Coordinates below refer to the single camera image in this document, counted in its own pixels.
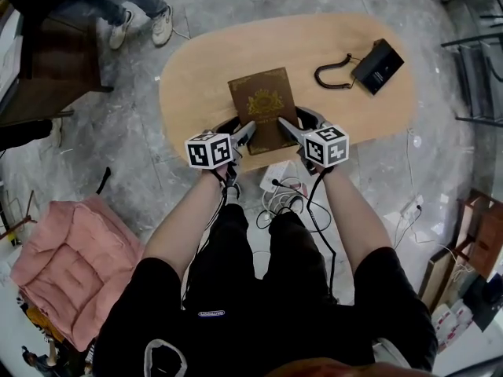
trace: oval table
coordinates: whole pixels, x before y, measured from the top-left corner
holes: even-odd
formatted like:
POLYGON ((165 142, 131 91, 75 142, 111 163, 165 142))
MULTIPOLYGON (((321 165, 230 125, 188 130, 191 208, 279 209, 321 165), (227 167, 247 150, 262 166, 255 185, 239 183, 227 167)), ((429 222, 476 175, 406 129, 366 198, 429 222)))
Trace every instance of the oval table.
MULTIPOLYGON (((297 106, 341 125, 350 143, 404 130, 417 99, 409 60, 398 36, 377 19, 358 13, 319 13, 261 20, 210 32, 185 43, 167 62, 160 80, 166 135, 186 160, 185 140, 237 115, 228 81, 286 67, 297 106), (351 90, 326 90, 314 80, 324 64, 347 53, 363 58, 385 38, 405 64, 372 96, 357 82, 351 90)), ((354 64, 325 71, 327 83, 352 82, 354 64)), ((250 156, 243 147, 242 171, 298 159, 298 147, 250 156)))

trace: pink cushion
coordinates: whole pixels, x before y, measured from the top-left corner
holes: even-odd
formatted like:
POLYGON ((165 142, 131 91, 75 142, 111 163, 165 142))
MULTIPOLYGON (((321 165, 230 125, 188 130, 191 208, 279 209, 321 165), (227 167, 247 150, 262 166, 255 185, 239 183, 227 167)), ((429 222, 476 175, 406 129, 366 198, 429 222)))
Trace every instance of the pink cushion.
POLYGON ((23 245, 11 277, 61 334, 84 351, 142 253, 138 238, 99 196, 81 203, 53 201, 23 245))

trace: brown book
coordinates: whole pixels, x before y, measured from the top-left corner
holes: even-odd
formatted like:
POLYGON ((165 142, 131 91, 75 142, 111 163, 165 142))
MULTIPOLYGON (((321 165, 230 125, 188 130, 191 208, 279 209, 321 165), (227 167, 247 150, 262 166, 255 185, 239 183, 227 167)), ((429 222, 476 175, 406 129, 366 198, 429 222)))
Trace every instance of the brown book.
POLYGON ((276 68, 229 81, 241 125, 255 120, 257 131, 248 143, 251 155, 289 147, 295 143, 280 129, 278 117, 299 126, 286 68, 276 68))

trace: black pants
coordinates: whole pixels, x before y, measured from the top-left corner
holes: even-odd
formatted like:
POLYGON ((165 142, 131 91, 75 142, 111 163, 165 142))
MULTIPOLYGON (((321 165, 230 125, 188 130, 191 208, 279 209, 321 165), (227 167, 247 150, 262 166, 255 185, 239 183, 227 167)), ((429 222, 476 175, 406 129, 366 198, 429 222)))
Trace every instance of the black pants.
POLYGON ((278 215, 271 223, 269 269, 263 280, 255 278, 247 229, 240 206, 222 209, 208 245, 190 266, 187 310, 247 306, 257 295, 303 304, 329 297, 323 256, 297 214, 278 215))
POLYGON ((20 147, 33 140, 41 140, 50 135, 53 129, 51 120, 16 124, 0 128, 0 152, 9 148, 20 147))

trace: concrete floor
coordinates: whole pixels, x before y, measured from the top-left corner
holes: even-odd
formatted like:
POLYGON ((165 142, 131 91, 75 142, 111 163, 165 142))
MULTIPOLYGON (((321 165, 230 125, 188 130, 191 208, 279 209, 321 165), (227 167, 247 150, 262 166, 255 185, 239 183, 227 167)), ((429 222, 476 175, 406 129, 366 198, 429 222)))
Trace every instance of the concrete floor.
MULTIPOLYGON (((416 192, 424 197, 423 214, 398 248, 398 255, 413 286, 418 289, 427 259, 439 249, 435 243, 450 239, 456 199, 472 181, 474 133, 467 123, 456 122, 455 112, 466 109, 461 101, 454 62, 440 48, 456 38, 455 28, 437 0, 166 0, 174 7, 174 26, 191 37, 251 20, 300 13, 351 11, 374 15, 391 26, 408 50, 416 81, 417 112, 410 127, 409 157, 416 192), (420 137, 416 147, 413 139, 420 137)), ((114 92, 89 93, 72 105, 75 115, 64 120, 64 142, 53 148, 50 139, 9 150, 0 163, 0 175, 9 197, 24 207, 35 190, 31 213, 39 218, 50 200, 79 200, 96 190, 107 166, 113 175, 103 197, 126 224, 146 242, 163 217, 196 179, 164 137, 158 84, 170 55, 186 40, 173 35, 154 48, 150 23, 141 10, 119 52, 106 45, 109 29, 101 22, 101 68, 105 84, 114 92)), ((351 148, 343 168, 383 217, 392 240, 396 223, 384 216, 399 212, 412 198, 404 130, 395 136, 367 141, 351 148)), ((266 269, 269 239, 255 227, 262 210, 258 184, 264 170, 240 179, 244 207, 250 221, 248 237, 255 254, 257 274, 266 269)), ((322 200, 322 191, 318 192, 322 200)), ((20 217, 17 205, 13 216, 20 217)), ((27 228, 22 236, 29 232, 27 228)), ((333 226, 327 233, 339 255, 335 295, 343 303, 353 298, 352 277, 333 226)), ((324 254, 328 250, 320 244, 324 254)))

